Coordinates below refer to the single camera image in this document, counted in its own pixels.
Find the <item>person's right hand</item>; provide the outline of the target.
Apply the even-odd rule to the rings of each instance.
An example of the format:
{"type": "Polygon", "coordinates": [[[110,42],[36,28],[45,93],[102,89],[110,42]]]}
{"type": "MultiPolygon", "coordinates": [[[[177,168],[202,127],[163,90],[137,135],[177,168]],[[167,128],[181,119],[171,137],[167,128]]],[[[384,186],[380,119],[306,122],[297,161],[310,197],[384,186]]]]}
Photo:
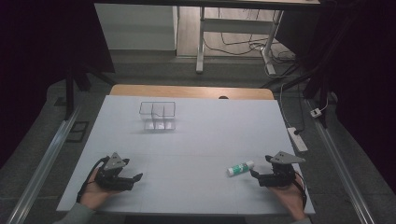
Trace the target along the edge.
{"type": "Polygon", "coordinates": [[[268,189],[275,194],[294,221],[301,221],[307,218],[304,212],[302,193],[295,185],[288,187],[269,187],[268,189]]]}

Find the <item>grey cabinet panel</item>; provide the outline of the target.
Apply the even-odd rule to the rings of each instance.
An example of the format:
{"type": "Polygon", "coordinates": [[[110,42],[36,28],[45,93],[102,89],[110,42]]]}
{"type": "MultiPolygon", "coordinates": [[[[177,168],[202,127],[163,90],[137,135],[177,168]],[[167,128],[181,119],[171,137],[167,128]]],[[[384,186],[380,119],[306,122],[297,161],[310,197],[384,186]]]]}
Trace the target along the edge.
{"type": "Polygon", "coordinates": [[[177,7],[95,4],[95,9],[110,49],[177,49],[177,7]]]}

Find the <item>white desk frame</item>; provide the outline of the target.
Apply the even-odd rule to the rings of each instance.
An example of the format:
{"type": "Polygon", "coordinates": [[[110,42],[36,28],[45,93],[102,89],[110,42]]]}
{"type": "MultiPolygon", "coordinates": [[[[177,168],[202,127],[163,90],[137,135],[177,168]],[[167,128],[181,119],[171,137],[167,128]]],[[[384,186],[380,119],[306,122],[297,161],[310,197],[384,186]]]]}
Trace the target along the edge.
{"type": "Polygon", "coordinates": [[[204,71],[204,35],[205,33],[229,33],[229,34],[252,34],[267,35],[268,39],[263,47],[260,47],[265,71],[274,76],[276,70],[270,57],[270,50],[276,37],[278,25],[283,15],[282,10],[276,10],[271,21],[248,21],[232,19],[210,19],[205,17],[205,8],[200,8],[199,43],[197,49],[196,73],[204,71]]]}

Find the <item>black floor frame plate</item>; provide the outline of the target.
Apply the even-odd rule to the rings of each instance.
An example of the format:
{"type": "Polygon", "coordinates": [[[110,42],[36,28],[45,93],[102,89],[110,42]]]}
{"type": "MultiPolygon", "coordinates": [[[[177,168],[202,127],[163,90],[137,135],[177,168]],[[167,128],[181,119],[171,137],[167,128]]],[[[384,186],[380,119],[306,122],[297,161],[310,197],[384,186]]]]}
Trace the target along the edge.
{"type": "Polygon", "coordinates": [[[88,121],[76,121],[67,135],[66,142],[81,143],[88,131],[89,124],[88,121]]]}

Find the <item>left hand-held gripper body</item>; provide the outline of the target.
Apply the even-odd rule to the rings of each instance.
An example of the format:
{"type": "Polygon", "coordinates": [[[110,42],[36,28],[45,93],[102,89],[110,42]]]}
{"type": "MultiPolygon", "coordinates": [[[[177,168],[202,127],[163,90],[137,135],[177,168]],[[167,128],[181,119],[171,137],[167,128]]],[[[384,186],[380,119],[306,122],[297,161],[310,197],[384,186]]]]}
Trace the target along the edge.
{"type": "Polygon", "coordinates": [[[134,186],[132,178],[119,177],[125,166],[120,155],[114,152],[111,156],[105,157],[104,164],[96,174],[95,182],[102,189],[115,191],[131,190],[134,186]]]}

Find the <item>white power strip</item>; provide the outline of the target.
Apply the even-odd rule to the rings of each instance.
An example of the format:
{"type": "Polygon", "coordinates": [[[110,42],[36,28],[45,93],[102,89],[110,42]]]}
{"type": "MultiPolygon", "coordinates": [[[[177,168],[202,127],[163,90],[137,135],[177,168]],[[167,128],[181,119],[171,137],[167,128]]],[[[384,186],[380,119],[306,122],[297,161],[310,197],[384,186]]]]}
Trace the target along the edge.
{"type": "Polygon", "coordinates": [[[300,136],[300,132],[294,128],[294,127],[289,127],[287,129],[291,141],[294,143],[294,145],[297,147],[297,150],[299,152],[306,152],[308,150],[303,138],[300,136]]]}

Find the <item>wooden table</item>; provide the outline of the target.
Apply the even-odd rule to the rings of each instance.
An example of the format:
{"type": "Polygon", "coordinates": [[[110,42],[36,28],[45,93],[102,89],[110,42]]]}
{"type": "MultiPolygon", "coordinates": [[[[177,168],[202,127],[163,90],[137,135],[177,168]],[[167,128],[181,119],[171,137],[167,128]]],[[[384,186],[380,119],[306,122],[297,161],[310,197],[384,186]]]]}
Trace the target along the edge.
{"type": "Polygon", "coordinates": [[[268,89],[127,84],[114,85],[110,91],[110,95],[232,100],[274,100],[273,93],[268,89]]]}

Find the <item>black metal stand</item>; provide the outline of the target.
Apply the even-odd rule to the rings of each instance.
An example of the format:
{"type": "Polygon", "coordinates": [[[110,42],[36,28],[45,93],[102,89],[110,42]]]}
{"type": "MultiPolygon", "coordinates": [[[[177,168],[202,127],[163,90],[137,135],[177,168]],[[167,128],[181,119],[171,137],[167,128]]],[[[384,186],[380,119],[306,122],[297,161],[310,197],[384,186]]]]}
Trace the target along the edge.
{"type": "Polygon", "coordinates": [[[114,86],[117,84],[116,81],[106,76],[103,72],[90,66],[87,63],[74,63],[71,65],[66,72],[65,78],[65,91],[66,91],[66,110],[65,120],[69,120],[72,117],[72,113],[75,110],[75,97],[74,97],[74,84],[77,84],[81,91],[88,91],[92,84],[89,81],[88,74],[98,77],[106,84],[114,86]]]}
{"type": "Polygon", "coordinates": [[[303,83],[304,81],[308,81],[305,89],[303,90],[303,97],[305,99],[312,99],[317,95],[317,93],[319,93],[318,110],[320,111],[320,115],[317,116],[317,119],[324,128],[327,127],[326,109],[329,104],[328,82],[330,79],[330,73],[327,71],[327,69],[329,68],[329,63],[332,59],[333,54],[334,48],[328,48],[314,68],[308,70],[300,77],[297,77],[294,80],[287,82],[284,85],[281,85],[277,89],[278,92],[285,91],[294,86],[297,86],[298,84],[303,83]]]}

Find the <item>person's left hand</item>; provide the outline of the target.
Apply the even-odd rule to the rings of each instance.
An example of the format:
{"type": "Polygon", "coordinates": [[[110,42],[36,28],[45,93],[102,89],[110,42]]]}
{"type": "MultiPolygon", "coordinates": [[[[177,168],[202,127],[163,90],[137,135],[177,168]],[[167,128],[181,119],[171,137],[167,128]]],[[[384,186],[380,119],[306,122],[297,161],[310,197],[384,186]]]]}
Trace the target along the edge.
{"type": "Polygon", "coordinates": [[[98,169],[95,169],[88,181],[85,190],[82,193],[79,203],[88,207],[91,210],[99,208],[110,196],[118,194],[117,191],[102,189],[96,182],[96,174],[98,169]]]}

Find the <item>clear plastic compartment organizer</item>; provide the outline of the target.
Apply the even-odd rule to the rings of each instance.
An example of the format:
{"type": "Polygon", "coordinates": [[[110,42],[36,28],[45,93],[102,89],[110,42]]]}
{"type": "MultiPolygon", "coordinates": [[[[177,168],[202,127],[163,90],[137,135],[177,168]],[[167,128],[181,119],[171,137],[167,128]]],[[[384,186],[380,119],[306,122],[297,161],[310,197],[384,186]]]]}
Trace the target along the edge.
{"type": "Polygon", "coordinates": [[[145,130],[171,131],[176,128],[175,102],[142,102],[139,115],[145,130]]]}

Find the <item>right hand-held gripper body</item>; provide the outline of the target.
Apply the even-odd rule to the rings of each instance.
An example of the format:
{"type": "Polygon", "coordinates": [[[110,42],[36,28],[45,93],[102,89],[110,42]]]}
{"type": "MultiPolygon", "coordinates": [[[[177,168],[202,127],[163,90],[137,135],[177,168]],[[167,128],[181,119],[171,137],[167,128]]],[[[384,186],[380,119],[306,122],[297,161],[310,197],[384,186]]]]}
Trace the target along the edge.
{"type": "Polygon", "coordinates": [[[294,163],[305,162],[305,159],[279,151],[273,158],[273,172],[269,175],[260,175],[258,181],[261,187],[286,187],[295,180],[294,163]]]}

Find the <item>white table cover board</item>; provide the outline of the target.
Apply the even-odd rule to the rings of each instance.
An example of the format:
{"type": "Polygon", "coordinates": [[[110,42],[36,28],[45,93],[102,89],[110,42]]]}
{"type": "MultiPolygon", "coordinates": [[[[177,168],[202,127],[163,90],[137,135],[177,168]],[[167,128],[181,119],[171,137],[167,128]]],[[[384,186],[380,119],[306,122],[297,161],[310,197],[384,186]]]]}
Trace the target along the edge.
{"type": "Polygon", "coordinates": [[[266,156],[293,151],[275,100],[176,98],[176,128],[147,131],[139,115],[144,98],[107,96],[59,202],[71,209],[94,164],[112,153],[129,159],[122,175],[141,175],[133,189],[110,197],[104,213],[147,215],[276,215],[286,211],[249,173],[228,168],[253,161],[261,174],[266,156]]]}

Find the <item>aluminium rail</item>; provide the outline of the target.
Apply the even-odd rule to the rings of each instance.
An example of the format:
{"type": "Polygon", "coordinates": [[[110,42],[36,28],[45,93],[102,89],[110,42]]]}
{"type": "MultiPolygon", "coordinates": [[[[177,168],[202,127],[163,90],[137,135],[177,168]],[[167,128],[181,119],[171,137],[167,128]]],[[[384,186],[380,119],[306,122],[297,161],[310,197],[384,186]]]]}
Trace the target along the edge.
{"type": "Polygon", "coordinates": [[[367,202],[364,200],[361,190],[355,183],[351,173],[347,168],[347,164],[343,159],[339,148],[334,142],[334,139],[328,128],[325,128],[318,118],[309,116],[310,120],[314,123],[316,130],[323,142],[327,153],[329,154],[330,160],[338,174],[340,181],[346,191],[349,200],[360,220],[361,224],[377,224],[375,217],[370,210],[367,202]]]}
{"type": "Polygon", "coordinates": [[[11,212],[6,224],[23,224],[27,218],[35,199],[42,186],[47,179],[51,167],[58,157],[60,150],[62,149],[67,135],[70,133],[72,126],[74,125],[81,106],[78,105],[74,111],[64,119],[52,138],[49,147],[47,148],[42,160],[38,164],[35,172],[33,173],[31,179],[29,180],[23,194],[19,198],[17,204],[15,205],[13,211],[11,212]]]}

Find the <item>green and white glue stick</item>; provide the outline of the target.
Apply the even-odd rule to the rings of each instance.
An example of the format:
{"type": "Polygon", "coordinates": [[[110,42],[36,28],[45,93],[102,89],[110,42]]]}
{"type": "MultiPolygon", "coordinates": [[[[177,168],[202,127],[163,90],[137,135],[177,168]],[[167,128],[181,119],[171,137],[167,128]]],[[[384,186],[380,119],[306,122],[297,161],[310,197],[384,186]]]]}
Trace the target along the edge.
{"type": "Polygon", "coordinates": [[[246,161],[227,169],[228,176],[240,175],[254,167],[254,161],[246,161]]]}

